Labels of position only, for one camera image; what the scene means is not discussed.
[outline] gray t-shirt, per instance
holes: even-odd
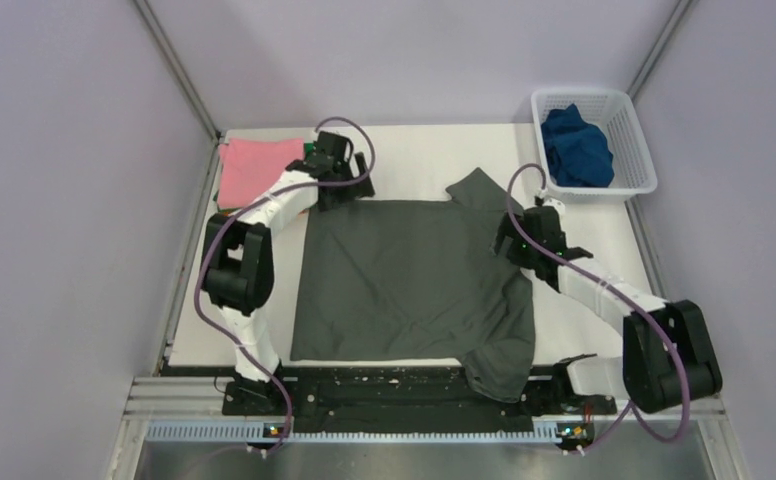
[[[447,193],[312,212],[292,360],[454,357],[475,391],[518,400],[535,325],[531,281],[489,248],[506,192],[476,169]]]

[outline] white laundry basket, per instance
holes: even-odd
[[[579,109],[582,119],[600,127],[614,155],[615,178],[608,188],[560,187],[550,178],[541,124],[553,109],[570,104]],[[532,94],[532,116],[541,166],[547,172],[550,196],[566,203],[618,203],[633,195],[650,193],[658,181],[653,160],[647,150],[644,133],[635,115],[629,95],[602,88],[546,88]]]

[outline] pink towel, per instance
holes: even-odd
[[[285,167],[303,158],[303,139],[255,142],[229,139],[219,147],[223,173],[220,175],[220,208],[246,207],[273,186]]]

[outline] blue towel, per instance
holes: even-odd
[[[547,167],[561,187],[608,187],[615,177],[606,136],[571,104],[551,110],[541,124]]]

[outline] white wall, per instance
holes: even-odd
[[[0,478],[105,473],[207,154],[128,0],[0,1]]]
[[[703,307],[745,456],[776,479],[776,2],[700,2],[637,109],[662,268]]]
[[[527,121],[545,84],[626,90],[676,0],[152,0],[222,128]]]

